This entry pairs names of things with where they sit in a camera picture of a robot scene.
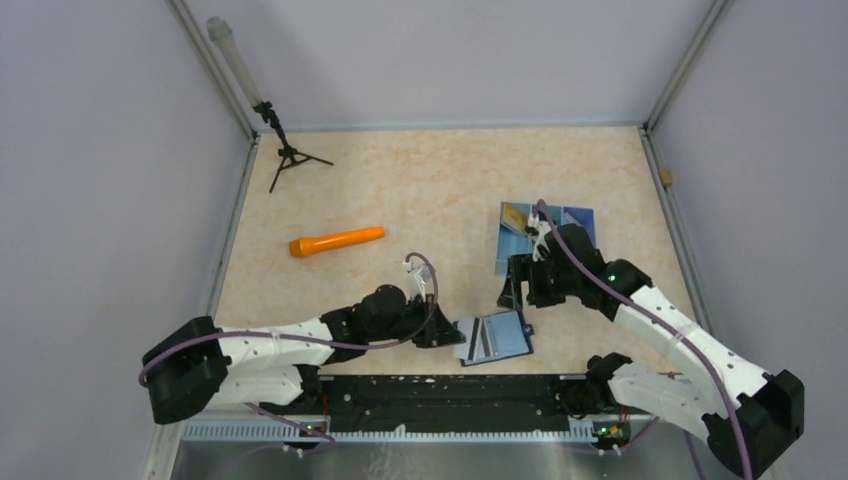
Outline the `white black-stripe credit card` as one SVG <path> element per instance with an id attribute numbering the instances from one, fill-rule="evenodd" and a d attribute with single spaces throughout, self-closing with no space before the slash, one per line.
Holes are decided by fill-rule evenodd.
<path id="1" fill-rule="evenodd" d="M 502 358 L 497 346 L 495 323 L 490 317 L 465 317 L 454 324 L 464 341 L 453 347 L 453 356 L 463 366 L 489 363 Z"/>

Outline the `dark blue leather card holder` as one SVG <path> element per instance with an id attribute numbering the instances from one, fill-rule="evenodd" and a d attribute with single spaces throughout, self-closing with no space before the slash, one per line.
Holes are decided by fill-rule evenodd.
<path id="1" fill-rule="evenodd" d="M 481 317 L 490 317 L 495 323 L 497 346 L 502 358 L 493 362 L 533 354 L 531 336 L 534 329 L 521 312 L 505 311 Z"/>

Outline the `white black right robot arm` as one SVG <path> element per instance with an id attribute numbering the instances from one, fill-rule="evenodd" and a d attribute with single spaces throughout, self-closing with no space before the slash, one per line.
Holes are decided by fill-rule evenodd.
<path id="1" fill-rule="evenodd" d="M 501 307 L 551 307 L 574 297 L 676 367 L 663 375 L 610 353 L 587 362 L 586 397 L 600 412 L 648 412 L 703 441 L 724 467 L 760 478 L 804 430 L 805 390 L 787 370 L 744 359 L 683 314 L 633 263 L 607 261 L 577 224 L 533 217 L 527 254 L 510 256 Z"/>

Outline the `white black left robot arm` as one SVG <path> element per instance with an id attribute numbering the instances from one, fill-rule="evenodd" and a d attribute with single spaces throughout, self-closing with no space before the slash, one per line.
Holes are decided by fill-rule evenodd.
<path id="1" fill-rule="evenodd" d="M 283 326 L 239 330 L 194 318 L 143 356 L 139 382 L 158 425 L 243 404 L 303 414 L 325 400 L 324 366 L 405 343 L 430 349 L 464 340 L 435 295 L 408 298 L 382 285 L 352 306 Z"/>

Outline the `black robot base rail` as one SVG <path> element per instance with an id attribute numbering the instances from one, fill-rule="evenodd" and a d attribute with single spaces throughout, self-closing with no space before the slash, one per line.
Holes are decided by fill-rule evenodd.
<path id="1" fill-rule="evenodd" d="M 580 420 L 636 413 L 596 392 L 582 375 L 336 375 L 274 407 L 315 415 L 337 432 L 530 433 L 565 431 Z"/>

